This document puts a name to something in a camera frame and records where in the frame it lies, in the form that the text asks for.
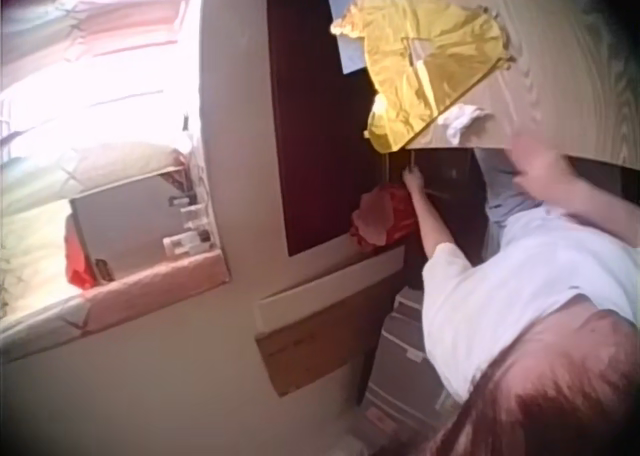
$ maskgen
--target yellow cloth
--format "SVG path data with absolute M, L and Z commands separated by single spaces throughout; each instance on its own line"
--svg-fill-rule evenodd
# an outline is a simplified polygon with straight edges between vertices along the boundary
M 365 136 L 381 153 L 402 148 L 508 57 L 491 16 L 438 0 L 356 0 L 331 31 L 364 38 L 380 93 Z M 415 66 L 411 39 L 433 48 Z

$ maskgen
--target window sill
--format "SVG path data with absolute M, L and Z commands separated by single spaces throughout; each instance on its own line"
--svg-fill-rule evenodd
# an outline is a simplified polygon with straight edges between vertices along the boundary
M 93 288 L 2 325 L 2 362 L 105 331 L 228 281 L 224 257 L 216 250 Z

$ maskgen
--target dark wood cabinet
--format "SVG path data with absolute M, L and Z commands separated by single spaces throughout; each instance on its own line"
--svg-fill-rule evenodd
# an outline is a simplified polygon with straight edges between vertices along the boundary
M 267 0 L 273 111 L 289 255 L 349 230 L 383 157 L 363 137 L 374 98 L 343 74 L 328 0 Z

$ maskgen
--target white t-shirt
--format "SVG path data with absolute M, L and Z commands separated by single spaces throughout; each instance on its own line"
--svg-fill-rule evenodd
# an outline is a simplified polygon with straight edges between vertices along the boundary
M 500 252 L 484 264 L 472 267 L 444 243 L 422 274 L 427 355 L 461 402 L 527 326 L 577 294 L 638 322 L 638 251 L 549 207 L 511 217 Z

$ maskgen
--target red item on windowsill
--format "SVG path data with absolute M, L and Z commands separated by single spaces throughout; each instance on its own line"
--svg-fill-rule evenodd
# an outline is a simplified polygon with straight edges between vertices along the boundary
M 91 289 L 97 286 L 96 278 L 93 276 L 91 265 L 84 254 L 73 218 L 67 216 L 64 231 L 65 259 L 67 260 L 66 275 L 69 284 L 82 290 Z
M 362 195 L 351 222 L 349 234 L 367 252 L 395 243 L 414 231 L 418 223 L 407 189 L 391 183 Z

